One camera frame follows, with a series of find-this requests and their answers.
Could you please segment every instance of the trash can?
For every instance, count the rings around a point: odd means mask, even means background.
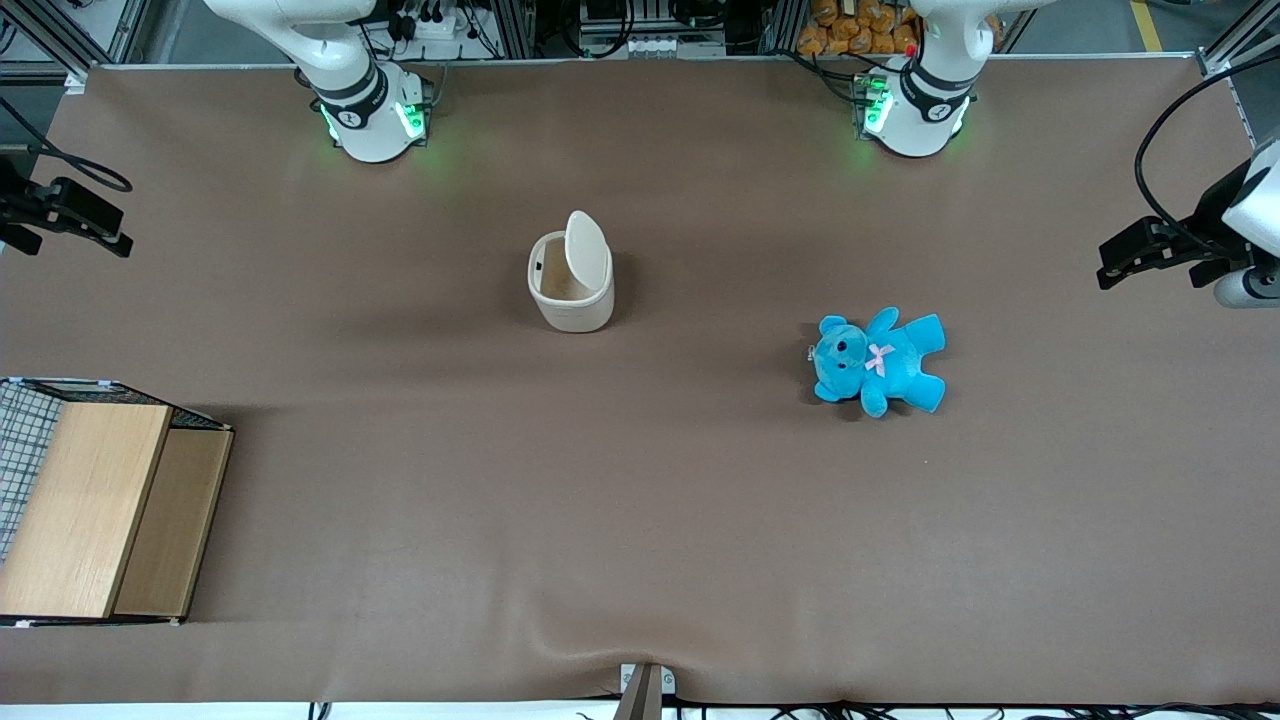
[[[529,292],[550,325],[589,333],[613,314],[613,254],[590,215],[575,210],[563,231],[544,234],[529,254]]]

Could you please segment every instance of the metal grid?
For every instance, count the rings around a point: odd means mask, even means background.
[[[113,380],[81,380],[73,378],[13,378],[26,387],[35,388],[45,395],[59,397],[67,402],[111,402],[116,405],[168,405],[173,407],[172,428],[186,428],[193,430],[225,430],[227,424],[219,423],[186,407],[178,407],[172,402],[165,402],[142,391]]]
[[[63,401],[15,383],[0,384],[0,565],[36,487]]]

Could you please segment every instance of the teddy bear leg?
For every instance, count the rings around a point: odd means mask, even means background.
[[[906,337],[911,340],[920,355],[937,352],[947,346],[947,336],[942,332],[942,320],[937,315],[916,318],[902,325]]]
[[[942,395],[947,392],[947,383],[936,375],[920,373],[902,395],[913,407],[919,407],[925,413],[933,413],[942,402]]]

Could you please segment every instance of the blue teddy bear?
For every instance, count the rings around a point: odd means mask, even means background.
[[[863,410],[872,418],[888,410],[890,398],[927,413],[937,410],[947,383],[922,370],[920,361],[946,347],[942,320],[928,315],[893,329],[896,322],[897,307],[881,310],[865,333],[840,315],[823,318],[818,323],[822,340],[812,351],[818,397],[840,402],[861,393]]]

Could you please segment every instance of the green led light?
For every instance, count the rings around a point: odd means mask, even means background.
[[[404,126],[404,132],[410,137],[420,137],[422,135],[422,110],[416,105],[403,105],[401,102],[396,104],[396,114],[401,118],[401,124]]]
[[[320,105],[320,114],[324,115],[324,122],[329,126],[329,137],[332,137],[334,142],[339,142],[338,128],[333,124],[333,117],[329,114],[329,109]]]
[[[888,118],[888,111],[893,108],[893,94],[884,91],[879,100],[872,104],[867,109],[867,122],[864,123],[864,129],[867,132],[879,132],[884,129],[884,119]]]

